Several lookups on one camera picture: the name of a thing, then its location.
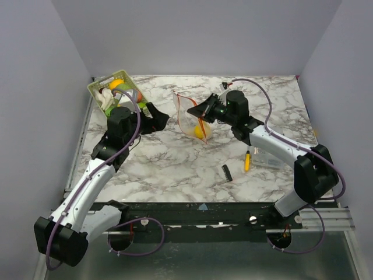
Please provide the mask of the clear zip top bag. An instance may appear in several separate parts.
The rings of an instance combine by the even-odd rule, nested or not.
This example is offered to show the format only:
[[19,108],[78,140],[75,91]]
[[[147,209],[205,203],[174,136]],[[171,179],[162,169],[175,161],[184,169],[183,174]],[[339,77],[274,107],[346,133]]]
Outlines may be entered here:
[[[197,139],[199,141],[202,141],[203,143],[207,144],[207,141],[212,136],[212,129],[210,125],[204,121],[202,121],[200,118],[197,118],[195,116],[190,115],[187,113],[187,109],[194,107],[197,105],[196,101],[192,99],[191,97],[183,96],[179,93],[176,93],[173,91],[173,102],[175,105],[175,109],[177,112],[177,122],[180,130],[188,137]],[[203,127],[204,125],[207,125],[210,130],[210,134],[207,138],[199,139],[194,134],[194,128],[196,125],[199,125]]]

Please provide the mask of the yellow toy lemon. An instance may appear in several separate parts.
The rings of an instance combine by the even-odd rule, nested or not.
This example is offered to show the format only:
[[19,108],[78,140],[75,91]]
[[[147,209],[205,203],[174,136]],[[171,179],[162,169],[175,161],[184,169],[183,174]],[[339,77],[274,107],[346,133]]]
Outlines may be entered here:
[[203,127],[196,125],[194,128],[194,134],[199,139],[207,138],[210,134],[209,127],[207,125],[204,125]]

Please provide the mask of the green toy vegetable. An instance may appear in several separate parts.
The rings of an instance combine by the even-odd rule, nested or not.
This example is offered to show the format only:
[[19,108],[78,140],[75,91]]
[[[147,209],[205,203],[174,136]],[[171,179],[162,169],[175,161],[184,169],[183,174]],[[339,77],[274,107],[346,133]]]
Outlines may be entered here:
[[107,118],[110,116],[111,111],[112,111],[113,109],[114,109],[113,107],[110,107],[110,108],[108,108],[108,109],[104,112],[104,114],[105,114],[105,116],[106,116]]

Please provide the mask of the white toy garlic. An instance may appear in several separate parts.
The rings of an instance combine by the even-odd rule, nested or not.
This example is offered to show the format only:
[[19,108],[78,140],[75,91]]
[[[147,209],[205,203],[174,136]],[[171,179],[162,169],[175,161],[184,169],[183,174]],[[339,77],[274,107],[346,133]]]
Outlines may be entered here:
[[95,89],[94,95],[96,100],[101,103],[100,108],[103,111],[107,111],[111,107],[116,107],[118,104],[118,100],[115,98],[117,93],[113,93],[109,88],[104,88],[101,92]]

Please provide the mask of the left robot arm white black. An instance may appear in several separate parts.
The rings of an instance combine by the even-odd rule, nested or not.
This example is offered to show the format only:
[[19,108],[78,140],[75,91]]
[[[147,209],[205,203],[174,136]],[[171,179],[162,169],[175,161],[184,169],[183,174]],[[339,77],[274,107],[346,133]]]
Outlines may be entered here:
[[49,218],[39,217],[34,224],[37,247],[45,255],[47,269],[53,271],[51,259],[76,266],[88,245],[107,229],[133,229],[137,219],[128,216],[129,207],[111,200],[92,216],[88,212],[97,196],[116,174],[129,155],[129,146],[140,135],[165,129],[169,115],[146,103],[151,116],[139,108],[116,107],[107,118],[107,130],[94,147],[84,175],[73,191]]

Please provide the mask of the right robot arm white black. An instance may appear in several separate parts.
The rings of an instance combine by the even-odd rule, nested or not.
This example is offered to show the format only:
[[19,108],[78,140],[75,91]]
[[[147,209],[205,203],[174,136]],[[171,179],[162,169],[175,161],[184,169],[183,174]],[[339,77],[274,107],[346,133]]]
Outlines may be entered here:
[[269,152],[294,170],[293,190],[277,200],[268,214],[269,224],[276,229],[288,224],[291,214],[313,204],[339,182],[325,146],[302,146],[288,138],[279,139],[250,115],[248,100],[239,90],[229,91],[225,101],[211,94],[187,112],[207,123],[220,121],[230,125],[239,141]]

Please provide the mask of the peach toy fruit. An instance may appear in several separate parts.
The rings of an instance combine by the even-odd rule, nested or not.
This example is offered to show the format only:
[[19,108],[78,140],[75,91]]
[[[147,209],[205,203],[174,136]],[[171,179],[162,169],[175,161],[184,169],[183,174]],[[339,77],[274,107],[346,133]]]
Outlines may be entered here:
[[142,99],[143,99],[143,95],[142,95],[142,93],[141,93],[141,92],[138,92],[138,93],[137,93],[137,102],[138,102],[138,103],[141,102]]

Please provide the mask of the green toy cabbage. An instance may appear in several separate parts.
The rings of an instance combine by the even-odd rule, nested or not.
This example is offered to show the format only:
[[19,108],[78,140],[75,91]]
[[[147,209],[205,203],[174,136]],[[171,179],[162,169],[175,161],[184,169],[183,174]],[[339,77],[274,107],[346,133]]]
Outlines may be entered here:
[[132,87],[129,86],[128,84],[126,84],[126,83],[119,84],[119,85],[117,86],[117,88],[119,88],[119,89],[121,89],[121,90],[129,90],[129,89],[132,89]]

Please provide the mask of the orange toy fruit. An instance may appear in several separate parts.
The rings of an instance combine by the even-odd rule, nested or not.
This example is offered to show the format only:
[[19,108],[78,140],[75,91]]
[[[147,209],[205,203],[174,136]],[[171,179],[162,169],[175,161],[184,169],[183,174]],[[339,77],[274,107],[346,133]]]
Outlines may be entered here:
[[125,83],[125,81],[123,79],[114,79],[113,81],[111,81],[109,83],[109,89],[110,90],[113,90],[115,89],[119,84],[122,84],[122,83]]

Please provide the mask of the green plastic basket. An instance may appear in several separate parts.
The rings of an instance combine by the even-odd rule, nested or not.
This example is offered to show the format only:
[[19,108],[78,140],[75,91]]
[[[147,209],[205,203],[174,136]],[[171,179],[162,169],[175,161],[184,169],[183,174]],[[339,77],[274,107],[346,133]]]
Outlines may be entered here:
[[126,95],[118,91],[115,91],[115,94],[111,93],[114,88],[120,88],[126,91],[136,100],[139,109],[142,110],[146,116],[150,116],[149,110],[146,107],[146,103],[148,102],[147,98],[135,85],[130,76],[124,70],[120,70],[105,78],[95,79],[94,82],[87,86],[88,91],[93,96],[101,112],[104,113],[107,118],[116,107],[127,107],[131,111],[135,111],[133,103]]

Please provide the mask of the black bit holder strip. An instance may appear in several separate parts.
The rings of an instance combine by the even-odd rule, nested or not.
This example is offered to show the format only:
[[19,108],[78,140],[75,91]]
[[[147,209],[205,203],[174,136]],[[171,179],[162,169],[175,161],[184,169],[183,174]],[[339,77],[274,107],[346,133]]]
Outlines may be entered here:
[[225,175],[225,178],[228,182],[231,182],[233,180],[232,176],[231,176],[231,173],[230,173],[230,170],[228,168],[228,166],[226,164],[222,165],[222,170],[223,170],[223,173]]

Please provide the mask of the clear plastic screw box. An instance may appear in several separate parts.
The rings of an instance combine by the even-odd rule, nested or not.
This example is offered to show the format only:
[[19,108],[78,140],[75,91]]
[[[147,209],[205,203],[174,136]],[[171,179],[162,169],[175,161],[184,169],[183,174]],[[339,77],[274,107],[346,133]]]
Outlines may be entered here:
[[263,149],[252,146],[249,152],[251,155],[251,162],[254,165],[272,169],[282,169],[284,167],[284,162],[282,160]]

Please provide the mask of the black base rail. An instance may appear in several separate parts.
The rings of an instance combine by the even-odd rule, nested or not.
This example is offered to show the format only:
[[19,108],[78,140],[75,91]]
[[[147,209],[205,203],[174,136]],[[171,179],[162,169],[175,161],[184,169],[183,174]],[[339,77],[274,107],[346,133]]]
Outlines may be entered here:
[[96,202],[121,212],[118,228],[108,237],[116,246],[135,243],[265,242],[266,231],[301,229],[299,212],[275,217],[270,202]]

